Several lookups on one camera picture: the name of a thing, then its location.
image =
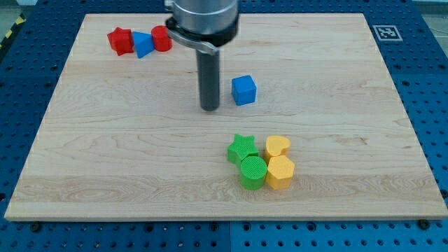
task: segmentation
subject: table surface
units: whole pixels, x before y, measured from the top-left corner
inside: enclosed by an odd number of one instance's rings
[[[116,56],[86,15],[6,212],[11,221],[444,218],[445,203],[361,14],[242,15],[222,48],[221,107],[199,109],[195,54]],[[230,80],[251,74],[257,102]],[[290,138],[291,187],[243,189],[233,134]]]

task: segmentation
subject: green block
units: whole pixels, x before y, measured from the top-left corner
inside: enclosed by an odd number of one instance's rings
[[[235,134],[233,143],[227,148],[227,160],[241,168],[241,161],[249,156],[258,157],[255,137]]]
[[[246,157],[241,162],[239,180],[245,189],[258,190],[265,183],[266,173],[267,165],[261,157]]]

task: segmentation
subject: heart-shaped block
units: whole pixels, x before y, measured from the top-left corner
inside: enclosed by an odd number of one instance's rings
[[[268,136],[266,138],[266,149],[264,159],[267,164],[272,157],[288,154],[291,141],[284,136]]]

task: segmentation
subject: blue block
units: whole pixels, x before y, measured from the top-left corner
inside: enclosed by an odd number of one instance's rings
[[[232,80],[232,96],[238,106],[255,102],[257,86],[251,76],[242,76]]]
[[[151,34],[133,31],[132,38],[134,39],[134,47],[139,59],[154,51],[154,42]]]

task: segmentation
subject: yellow hexagon block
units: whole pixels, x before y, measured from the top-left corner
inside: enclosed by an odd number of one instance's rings
[[[271,157],[265,181],[275,190],[288,188],[293,180],[294,168],[293,161],[285,155]]]
[[[267,164],[272,157],[288,154],[291,141],[284,136],[268,136],[266,138],[266,149],[264,159]]]

